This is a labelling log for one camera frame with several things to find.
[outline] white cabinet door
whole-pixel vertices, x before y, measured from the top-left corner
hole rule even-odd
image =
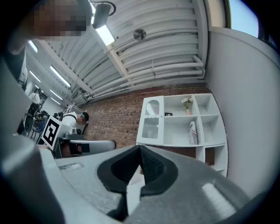
[[[164,98],[145,98],[138,128],[139,144],[163,145]]]

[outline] cabinet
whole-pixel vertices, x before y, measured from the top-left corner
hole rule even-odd
[[[181,103],[192,98],[191,115]],[[194,121],[197,144],[190,144],[189,125]],[[215,157],[211,168],[227,175],[228,147],[224,123],[212,94],[186,94],[145,98],[137,134],[138,145],[195,147],[196,159],[205,162],[207,150]]]

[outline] ceiling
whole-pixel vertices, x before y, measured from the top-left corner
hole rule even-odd
[[[37,84],[49,96],[50,89],[63,98],[62,105],[83,103],[95,98],[95,94],[114,87],[105,84],[117,81],[117,86],[133,87],[129,82],[151,77],[156,73],[126,78],[131,74],[163,65],[160,74],[191,70],[189,67],[173,68],[172,65],[195,62],[198,56],[205,65],[207,55],[207,21],[203,1],[191,0],[111,0],[116,13],[108,18],[107,27],[115,41],[105,46],[97,32],[89,27],[81,37],[59,38],[38,41],[36,53],[27,46],[27,69],[32,71],[40,83]],[[141,28],[147,36],[138,41],[133,32]],[[67,87],[50,69],[53,66],[71,84]]]

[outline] person in white shirt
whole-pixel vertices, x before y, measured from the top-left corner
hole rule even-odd
[[[88,113],[82,112],[80,114],[76,114],[75,112],[63,114],[62,122],[72,128],[76,127],[76,124],[85,125],[88,121],[89,116]]]
[[[29,96],[29,99],[31,100],[32,103],[35,104],[40,104],[40,93],[41,93],[41,89],[37,89],[36,93],[31,93]]]

